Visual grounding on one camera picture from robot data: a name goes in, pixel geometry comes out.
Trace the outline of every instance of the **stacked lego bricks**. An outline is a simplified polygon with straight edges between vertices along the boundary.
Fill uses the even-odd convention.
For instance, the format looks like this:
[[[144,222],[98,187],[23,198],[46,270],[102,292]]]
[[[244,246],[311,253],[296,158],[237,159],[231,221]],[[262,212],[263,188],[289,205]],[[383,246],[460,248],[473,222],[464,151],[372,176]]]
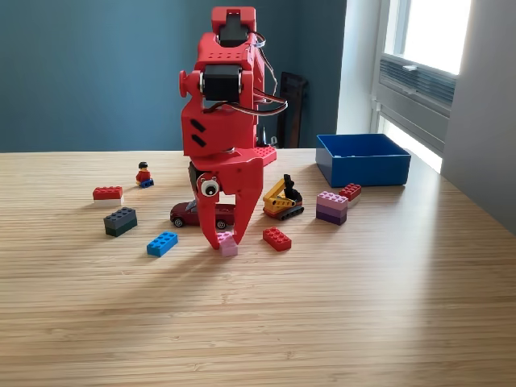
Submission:
[[[339,195],[347,198],[348,208],[353,208],[360,201],[362,187],[358,184],[348,184],[340,190]]]
[[[347,219],[347,198],[323,191],[317,195],[315,218],[341,225]]]
[[[237,256],[239,254],[239,246],[236,244],[232,233],[229,231],[219,232],[217,237],[222,256]]]
[[[123,204],[122,187],[97,187],[94,190],[94,205],[99,207],[121,206]]]
[[[106,234],[120,236],[138,224],[136,211],[129,207],[123,207],[104,218]]]

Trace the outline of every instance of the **red toy car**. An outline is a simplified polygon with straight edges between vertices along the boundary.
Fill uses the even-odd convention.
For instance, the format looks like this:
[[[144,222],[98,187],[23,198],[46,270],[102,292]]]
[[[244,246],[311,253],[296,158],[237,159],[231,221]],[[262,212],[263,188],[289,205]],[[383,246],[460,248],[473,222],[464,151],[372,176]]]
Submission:
[[[234,204],[217,204],[215,206],[215,226],[219,230],[233,226],[235,224],[234,212]],[[170,210],[170,222],[174,223],[176,227],[183,227],[185,224],[198,226],[199,214],[196,201],[176,204]]]

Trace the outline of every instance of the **toy excavator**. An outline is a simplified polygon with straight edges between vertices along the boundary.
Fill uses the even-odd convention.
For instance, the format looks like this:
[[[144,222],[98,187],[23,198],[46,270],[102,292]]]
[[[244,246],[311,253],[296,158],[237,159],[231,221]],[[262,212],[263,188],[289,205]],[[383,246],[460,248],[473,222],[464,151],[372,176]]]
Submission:
[[[265,194],[264,202],[264,212],[271,218],[280,220],[292,218],[305,210],[302,206],[303,198],[293,188],[293,181],[287,174]]]

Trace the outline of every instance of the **teal wall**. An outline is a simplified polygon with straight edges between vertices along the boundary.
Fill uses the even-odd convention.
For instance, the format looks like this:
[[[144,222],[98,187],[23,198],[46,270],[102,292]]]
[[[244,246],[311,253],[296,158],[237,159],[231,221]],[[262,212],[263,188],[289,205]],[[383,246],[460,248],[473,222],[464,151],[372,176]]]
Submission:
[[[301,146],[314,146],[336,128],[345,13],[318,4],[0,0],[0,152],[181,149],[177,74],[216,5],[254,6],[277,76],[309,80]]]

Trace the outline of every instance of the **red robot arm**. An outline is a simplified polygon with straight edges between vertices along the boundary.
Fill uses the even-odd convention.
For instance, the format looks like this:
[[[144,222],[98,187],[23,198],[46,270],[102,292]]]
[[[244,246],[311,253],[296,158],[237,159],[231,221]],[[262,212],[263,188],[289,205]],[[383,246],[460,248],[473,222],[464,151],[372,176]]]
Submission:
[[[198,45],[198,60],[191,74],[180,72],[182,97],[190,94],[181,113],[185,156],[202,232],[218,248],[215,204],[218,194],[235,195],[234,238],[239,243],[263,188],[263,162],[254,151],[259,115],[279,113],[286,101],[264,92],[264,69],[272,67],[256,32],[252,7],[215,7],[213,31]],[[212,101],[212,106],[205,106]],[[262,103],[278,102],[274,110],[260,111]]]

